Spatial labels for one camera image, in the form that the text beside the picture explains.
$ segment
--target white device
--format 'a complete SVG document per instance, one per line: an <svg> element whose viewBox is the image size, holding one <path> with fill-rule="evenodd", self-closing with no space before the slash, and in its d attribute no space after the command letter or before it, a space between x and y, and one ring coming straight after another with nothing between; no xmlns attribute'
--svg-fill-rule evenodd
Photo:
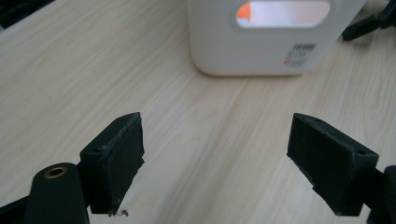
<svg viewBox="0 0 396 224"><path fill-rule="evenodd" d="M213 76L302 74L366 0L188 0L191 57Z"/></svg>

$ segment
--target light wood grain surface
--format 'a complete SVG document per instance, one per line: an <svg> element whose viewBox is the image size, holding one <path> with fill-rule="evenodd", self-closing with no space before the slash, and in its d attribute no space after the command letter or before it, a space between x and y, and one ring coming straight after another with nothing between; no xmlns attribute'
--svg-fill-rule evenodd
<svg viewBox="0 0 396 224"><path fill-rule="evenodd" d="M191 62L186 1L57 0L0 33L0 206L140 111L130 215L92 224L365 223L367 207L336 217L311 189L286 156L290 125L321 118L379 153L379 170L396 164L395 36L340 39L298 77L209 77Z"/></svg>

